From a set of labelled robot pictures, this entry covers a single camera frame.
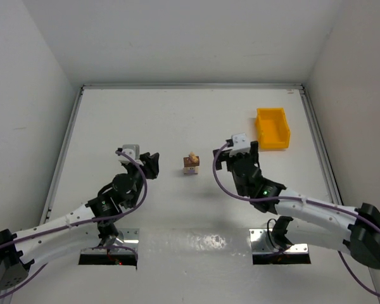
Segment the yellow plastic bin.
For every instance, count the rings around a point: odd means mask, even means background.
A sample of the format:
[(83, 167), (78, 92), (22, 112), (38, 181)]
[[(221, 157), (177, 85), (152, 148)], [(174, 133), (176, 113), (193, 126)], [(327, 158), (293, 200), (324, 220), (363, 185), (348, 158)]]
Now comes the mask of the yellow plastic bin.
[(261, 149), (288, 149), (290, 129), (284, 108), (257, 108), (255, 128)]

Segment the wooden helicopter toy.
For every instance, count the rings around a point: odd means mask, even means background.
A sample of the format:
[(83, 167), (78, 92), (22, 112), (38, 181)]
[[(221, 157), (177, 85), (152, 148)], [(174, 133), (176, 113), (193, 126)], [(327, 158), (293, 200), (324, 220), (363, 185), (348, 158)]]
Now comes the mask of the wooden helicopter toy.
[(188, 155), (189, 159), (193, 162), (193, 163), (196, 163), (198, 161), (198, 157), (193, 153), (193, 152), (190, 152), (189, 155)]

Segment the brown wood block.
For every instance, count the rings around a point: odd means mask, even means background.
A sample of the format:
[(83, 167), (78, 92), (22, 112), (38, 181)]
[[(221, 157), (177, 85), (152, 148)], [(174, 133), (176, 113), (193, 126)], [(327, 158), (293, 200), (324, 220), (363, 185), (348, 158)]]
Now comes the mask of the brown wood block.
[(184, 157), (184, 168), (193, 168), (198, 167), (200, 165), (200, 158), (197, 156), (196, 159), (193, 159), (191, 157)]

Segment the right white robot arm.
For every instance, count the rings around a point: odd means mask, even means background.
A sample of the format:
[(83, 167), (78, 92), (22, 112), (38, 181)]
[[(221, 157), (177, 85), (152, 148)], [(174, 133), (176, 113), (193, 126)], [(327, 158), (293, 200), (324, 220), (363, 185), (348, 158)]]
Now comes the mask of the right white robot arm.
[(380, 211), (372, 204), (334, 205), (307, 198), (263, 176), (258, 143), (228, 139), (213, 150), (213, 172), (227, 167), (236, 193), (262, 213), (277, 215), (269, 240), (282, 251), (298, 243), (336, 250), (366, 267), (380, 270)]

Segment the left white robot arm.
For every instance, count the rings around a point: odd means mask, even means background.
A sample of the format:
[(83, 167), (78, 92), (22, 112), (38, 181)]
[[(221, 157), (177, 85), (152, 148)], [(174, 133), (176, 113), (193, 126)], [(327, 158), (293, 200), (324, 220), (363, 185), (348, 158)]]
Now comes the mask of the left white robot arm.
[(124, 173), (103, 186), (76, 210), (24, 231), (0, 231), (0, 291), (29, 277), (32, 267), (75, 251), (110, 246), (118, 236), (115, 222), (141, 206), (148, 181), (159, 174), (159, 153), (137, 154), (132, 146), (116, 151)]

